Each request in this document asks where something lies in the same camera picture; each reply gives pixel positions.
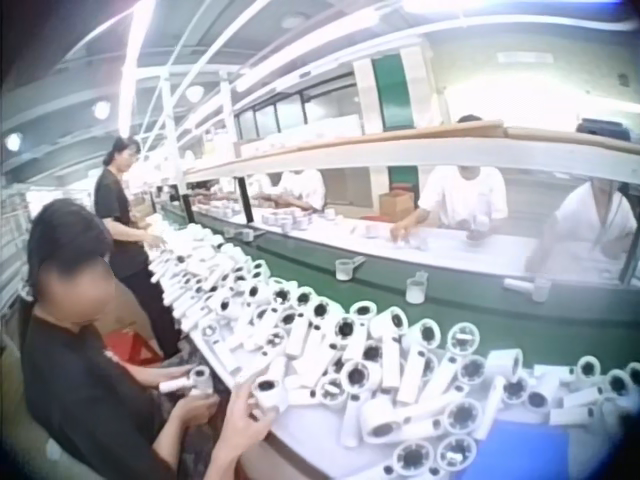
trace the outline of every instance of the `green panel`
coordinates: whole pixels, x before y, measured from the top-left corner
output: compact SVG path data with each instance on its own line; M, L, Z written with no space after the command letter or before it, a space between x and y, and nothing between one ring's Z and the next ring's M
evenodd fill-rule
M414 128L411 113L411 98L404 65L400 54L385 55L371 60L376 76L382 125L385 132ZM420 191L420 180L416 167L389 167L389 184L412 185L416 202Z
M214 231L230 224L196 213L196 221ZM312 287L344 308L373 300L379 311L401 307L410 323L433 318L446 333L454 324L473 322L480 330L479 354L520 347L525 364L571 365L595 355L605 370L637 360L640 344L640 296L609 287L554 284L549 300L532 302L502 288L502 277L368 257L350 282L334 278L335 261L353 252L266 233L252 244L235 242L254 259L264 259L274 276ZM409 305L405 282L418 270L429 273L427 301Z
M407 77L400 54L371 60L376 76L384 130L413 128Z

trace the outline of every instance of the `green conveyor belt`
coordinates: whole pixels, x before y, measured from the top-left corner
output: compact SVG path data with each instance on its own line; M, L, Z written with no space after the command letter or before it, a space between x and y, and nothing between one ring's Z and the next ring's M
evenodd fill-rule
M175 208L164 212L169 220L184 221ZM197 222L216 233L224 226L235 226L195 215ZM479 354L517 346L523 349L527 366L571 365L583 355L595 355L605 371L640 359L637 290L554 284L549 300L536 304L504 290L502 277L377 257L368 257L352 281L338 282L333 272L335 260L353 257L353 252L273 233L252 244L234 243L254 259L265 260L272 275L310 286L345 309L359 300L372 300L379 310L397 305L412 323L433 318L443 335L458 322L472 322L480 330ZM429 272L427 301L410 305L404 300L404 285L419 270Z

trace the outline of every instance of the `black shirt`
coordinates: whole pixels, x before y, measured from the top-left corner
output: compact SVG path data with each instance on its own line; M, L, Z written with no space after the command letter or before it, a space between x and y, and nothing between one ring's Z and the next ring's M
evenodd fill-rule
M100 218L112 218L127 227L131 226L129 199L124 193L118 177L105 168L96 182L93 195L94 210ZM117 278L124 278L143 268L149 262L144 247L137 242L113 241L113 252L109 264Z
M107 480L175 478L153 450L159 404L107 357L94 326L73 333L33 316L22 370L29 412L67 453Z

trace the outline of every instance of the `dark hair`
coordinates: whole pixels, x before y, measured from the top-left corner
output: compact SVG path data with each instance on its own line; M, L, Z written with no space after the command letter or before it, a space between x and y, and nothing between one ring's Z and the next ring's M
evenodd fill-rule
M113 142L113 146L111 147L111 150L109 150L109 153L107 153L107 156L104 157L104 160L102 160L102 164L105 167L108 167L109 165L111 165L111 163L113 162L113 159L116 157L116 153L122 153L131 147L135 148L136 153L140 153L140 151L142 150L142 148L140 147L140 142L137 141L135 138L116 137L115 141Z
M456 123L481 122L482 118L477 115L468 114L461 116Z
M105 257L112 240L101 221L73 200L54 200L36 215L27 241L27 287L32 298L23 299L20 312L20 346L38 300L38 275L44 265L71 274L96 258Z

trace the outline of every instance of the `hand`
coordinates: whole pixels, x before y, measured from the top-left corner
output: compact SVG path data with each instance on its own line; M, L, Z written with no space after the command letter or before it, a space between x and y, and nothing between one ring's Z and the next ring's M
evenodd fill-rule
M291 205L291 198L288 197L287 195L276 195L273 197L272 200L273 200L273 203L275 203L278 206L287 207Z
M397 243L400 240L409 238L409 227L404 222L398 222L391 227L391 240Z
M239 457L250 447L262 441L276 418L276 412L273 410L267 412L258 421L249 417L253 408L249 402L253 380L250 379L236 386L231 392L227 416L218 442L230 457Z
M151 233L145 234L143 242L149 245L150 248L160 248L167 244L167 242L164 241L164 238Z
M625 252L625 245L619 239L611 239L606 242L602 242L600 245L600 251L609 260L616 260Z
M216 412L218 403L217 395L189 395L176 404L171 415L175 415L184 428L204 425Z
M489 236L489 231L481 232L480 230L469 230L467 232L467 240L471 242L479 242Z
M471 222L469 220L467 220L466 218L463 218L462 220L459 220L454 226L453 228L455 230L464 230L464 231L468 231L471 230Z

